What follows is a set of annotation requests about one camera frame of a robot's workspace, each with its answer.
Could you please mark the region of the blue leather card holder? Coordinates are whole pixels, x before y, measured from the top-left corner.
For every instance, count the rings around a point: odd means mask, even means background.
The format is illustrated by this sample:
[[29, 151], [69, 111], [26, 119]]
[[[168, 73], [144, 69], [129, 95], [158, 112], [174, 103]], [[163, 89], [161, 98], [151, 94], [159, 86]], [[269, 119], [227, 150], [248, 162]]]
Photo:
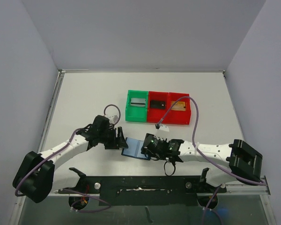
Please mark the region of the blue leather card holder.
[[122, 149], [121, 155], [130, 158], [136, 159], [143, 159], [143, 160], [150, 160], [151, 157], [143, 154], [141, 152], [141, 148], [143, 146], [144, 141], [133, 139], [133, 138], [126, 138], [126, 143], [128, 145], [127, 149]]

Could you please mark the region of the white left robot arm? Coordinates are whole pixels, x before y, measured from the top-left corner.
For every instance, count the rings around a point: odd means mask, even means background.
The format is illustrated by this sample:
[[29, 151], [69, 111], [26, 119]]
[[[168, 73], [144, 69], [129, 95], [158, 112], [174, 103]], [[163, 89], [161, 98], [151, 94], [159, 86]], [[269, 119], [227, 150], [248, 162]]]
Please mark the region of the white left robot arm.
[[15, 175], [12, 186], [15, 196], [26, 196], [35, 203], [43, 201], [51, 191], [71, 188], [82, 192], [86, 181], [74, 176], [70, 181], [54, 178], [54, 172], [73, 157], [103, 144], [106, 150], [128, 148], [122, 127], [116, 127], [119, 116], [98, 115], [91, 124], [77, 128], [63, 143], [36, 153], [27, 153]]

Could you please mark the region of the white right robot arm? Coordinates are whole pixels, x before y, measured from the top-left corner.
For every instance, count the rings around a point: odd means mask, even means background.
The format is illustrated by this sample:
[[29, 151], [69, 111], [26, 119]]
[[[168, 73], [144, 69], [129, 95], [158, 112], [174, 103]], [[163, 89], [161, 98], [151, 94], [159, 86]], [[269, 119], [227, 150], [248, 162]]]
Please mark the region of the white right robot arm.
[[264, 186], [261, 168], [263, 156], [243, 140], [222, 145], [199, 144], [182, 139], [161, 139], [147, 134], [142, 154], [175, 165], [191, 161], [210, 163], [215, 169], [205, 168], [199, 180], [203, 191], [209, 192], [219, 185], [239, 181], [253, 186]]

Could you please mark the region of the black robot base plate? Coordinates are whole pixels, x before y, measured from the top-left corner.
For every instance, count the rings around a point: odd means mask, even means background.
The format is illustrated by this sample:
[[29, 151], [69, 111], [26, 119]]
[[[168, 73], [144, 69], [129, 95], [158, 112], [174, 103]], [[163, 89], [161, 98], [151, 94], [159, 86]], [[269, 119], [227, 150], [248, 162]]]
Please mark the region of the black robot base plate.
[[70, 194], [70, 203], [77, 194], [100, 198], [99, 206], [196, 206], [201, 195], [211, 195], [216, 188], [201, 175], [194, 176], [87, 176], [72, 168], [79, 176], [75, 187], [60, 194]]

